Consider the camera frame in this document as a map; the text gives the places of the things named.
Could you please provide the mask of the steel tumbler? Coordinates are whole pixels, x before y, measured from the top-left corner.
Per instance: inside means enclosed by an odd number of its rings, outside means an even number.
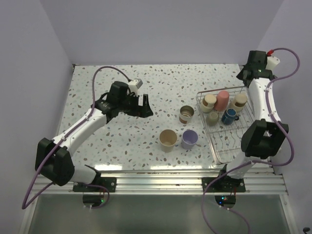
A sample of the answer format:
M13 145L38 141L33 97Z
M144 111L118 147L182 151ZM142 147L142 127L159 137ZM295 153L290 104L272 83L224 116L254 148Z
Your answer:
M230 108L234 109L236 112L241 112L247 101L248 98L244 93L236 94L230 102Z
M194 109L189 105L184 105L179 110L179 121L183 124L188 124L191 122L194 116Z

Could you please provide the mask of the beige plastic cup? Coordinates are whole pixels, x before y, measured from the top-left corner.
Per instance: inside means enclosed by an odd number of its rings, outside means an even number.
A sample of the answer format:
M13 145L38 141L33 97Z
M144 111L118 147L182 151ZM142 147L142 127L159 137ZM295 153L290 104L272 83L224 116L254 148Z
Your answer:
M161 150L165 153L171 152L177 142L177 134L175 131L166 129L159 135Z

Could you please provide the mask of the red plastic cup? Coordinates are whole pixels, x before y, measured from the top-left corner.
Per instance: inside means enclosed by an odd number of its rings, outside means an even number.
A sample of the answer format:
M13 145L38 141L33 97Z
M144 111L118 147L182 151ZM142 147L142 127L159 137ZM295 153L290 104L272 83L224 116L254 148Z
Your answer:
M226 90L222 90L220 91L217 95L216 95L216 103L214 105L214 109L216 111L224 111L228 105L228 101L229 101L229 92Z

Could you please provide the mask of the dark blue ceramic mug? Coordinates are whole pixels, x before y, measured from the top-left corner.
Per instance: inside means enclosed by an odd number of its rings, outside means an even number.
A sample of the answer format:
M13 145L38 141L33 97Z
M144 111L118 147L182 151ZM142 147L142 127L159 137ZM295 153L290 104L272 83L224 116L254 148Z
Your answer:
M221 121L225 125L231 125L234 121L238 121L239 116L237 115L237 112L233 108L227 109L221 118Z

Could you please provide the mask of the steel tumbler cork band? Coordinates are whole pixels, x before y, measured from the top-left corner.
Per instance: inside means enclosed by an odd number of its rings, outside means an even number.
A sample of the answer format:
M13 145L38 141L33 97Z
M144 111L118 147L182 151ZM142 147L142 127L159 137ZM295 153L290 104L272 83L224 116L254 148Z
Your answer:
M214 95L212 94L207 94L204 96L200 103L200 109L204 113L209 113L212 111L212 109L215 106L217 99Z

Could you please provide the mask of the purple plastic cup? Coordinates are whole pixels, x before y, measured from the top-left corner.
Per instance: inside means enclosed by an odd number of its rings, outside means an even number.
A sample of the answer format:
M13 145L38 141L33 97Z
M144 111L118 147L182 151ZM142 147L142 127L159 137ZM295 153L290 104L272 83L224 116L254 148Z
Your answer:
M181 146L183 149L192 149L198 141L198 134L194 130L186 130L182 134Z

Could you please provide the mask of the grey ceramic mug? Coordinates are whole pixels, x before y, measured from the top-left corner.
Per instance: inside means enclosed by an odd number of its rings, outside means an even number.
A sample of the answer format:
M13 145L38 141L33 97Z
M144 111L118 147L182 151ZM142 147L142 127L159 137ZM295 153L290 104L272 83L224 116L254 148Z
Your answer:
M219 114L216 112L208 113L206 117L206 123L208 126L215 126L219 121Z

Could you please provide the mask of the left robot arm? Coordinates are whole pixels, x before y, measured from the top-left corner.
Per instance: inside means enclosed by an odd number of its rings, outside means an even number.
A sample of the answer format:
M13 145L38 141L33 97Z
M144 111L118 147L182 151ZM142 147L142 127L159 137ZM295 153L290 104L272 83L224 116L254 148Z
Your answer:
M52 140L43 138L38 143L36 171L59 186L76 182L83 183L92 192L97 191L101 187L100 172L88 165L75 166L72 156L84 141L119 113L141 118L153 115L147 94L143 95L143 103L138 103L142 84L140 79L128 83L115 81L109 92L101 95L68 130Z

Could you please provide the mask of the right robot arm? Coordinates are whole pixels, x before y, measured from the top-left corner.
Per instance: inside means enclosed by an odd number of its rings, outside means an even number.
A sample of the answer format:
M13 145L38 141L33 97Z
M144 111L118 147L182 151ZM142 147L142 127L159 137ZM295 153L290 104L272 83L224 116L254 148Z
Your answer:
M222 191L229 191L234 183L240 184L255 164L268 165L267 159L278 153L289 132L288 125L282 123L276 111L272 94L274 76L267 67L268 59L264 51L250 51L247 63L236 76L248 88L254 122L242 136L239 154L220 171L217 185Z

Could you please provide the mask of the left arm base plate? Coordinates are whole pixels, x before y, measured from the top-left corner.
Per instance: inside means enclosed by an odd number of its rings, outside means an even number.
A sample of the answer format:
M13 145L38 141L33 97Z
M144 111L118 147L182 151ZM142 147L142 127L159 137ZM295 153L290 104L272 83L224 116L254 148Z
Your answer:
M74 192L110 192L116 191L117 178L116 177L99 177L96 178L91 184L77 183L73 186Z

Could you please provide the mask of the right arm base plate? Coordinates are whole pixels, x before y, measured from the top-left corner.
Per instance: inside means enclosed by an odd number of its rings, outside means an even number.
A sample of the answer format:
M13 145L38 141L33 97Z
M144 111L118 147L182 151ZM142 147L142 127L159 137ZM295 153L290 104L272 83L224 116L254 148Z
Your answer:
M244 179L232 179L223 177L218 181L214 182L207 189L208 193L244 193L246 187Z

